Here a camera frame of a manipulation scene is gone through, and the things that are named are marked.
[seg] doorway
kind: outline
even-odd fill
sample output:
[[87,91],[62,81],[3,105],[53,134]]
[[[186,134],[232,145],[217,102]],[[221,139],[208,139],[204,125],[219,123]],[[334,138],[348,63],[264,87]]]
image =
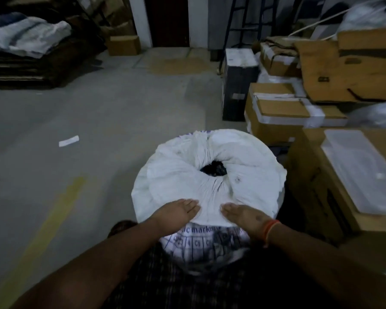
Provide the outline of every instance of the doorway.
[[190,46],[187,0],[144,0],[156,46]]

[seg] pile of white sacks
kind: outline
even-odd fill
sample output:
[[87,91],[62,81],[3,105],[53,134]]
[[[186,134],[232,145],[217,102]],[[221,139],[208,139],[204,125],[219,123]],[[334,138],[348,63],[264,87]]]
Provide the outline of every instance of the pile of white sacks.
[[[201,169],[222,162],[227,174]],[[260,140],[237,130],[196,131],[161,144],[141,168],[132,191],[138,222],[165,203],[199,200],[201,210],[179,232],[162,238],[164,250],[191,274],[240,259],[248,235],[220,213],[222,203],[246,204],[275,218],[284,197],[286,170]]]

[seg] black hole in sack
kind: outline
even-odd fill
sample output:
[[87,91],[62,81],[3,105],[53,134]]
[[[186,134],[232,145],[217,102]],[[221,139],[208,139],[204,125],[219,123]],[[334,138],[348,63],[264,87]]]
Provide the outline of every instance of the black hole in sack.
[[227,175],[227,171],[226,168],[224,168],[223,163],[216,160],[212,161],[211,164],[204,166],[200,169],[200,171],[212,177]]

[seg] concrete floor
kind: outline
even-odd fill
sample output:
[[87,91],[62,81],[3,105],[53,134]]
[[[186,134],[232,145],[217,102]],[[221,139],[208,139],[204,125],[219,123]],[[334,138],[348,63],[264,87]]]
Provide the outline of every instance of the concrete floor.
[[[155,58],[206,50],[155,48],[136,57],[107,52],[66,87],[0,91],[0,308],[135,219],[130,192],[155,148],[221,121],[221,78],[208,72],[158,75]],[[66,147],[58,142],[79,135]]]

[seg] red bracelet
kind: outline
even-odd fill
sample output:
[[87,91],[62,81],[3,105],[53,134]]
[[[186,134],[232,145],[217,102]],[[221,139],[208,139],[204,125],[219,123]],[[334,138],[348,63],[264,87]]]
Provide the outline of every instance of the red bracelet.
[[272,229],[272,227],[276,224],[280,223],[280,221],[278,220],[270,220],[268,223],[266,223],[266,225],[264,226],[263,228],[263,232],[262,232],[262,239],[263,241],[267,244],[268,243],[268,236],[269,236],[269,232],[270,230]]

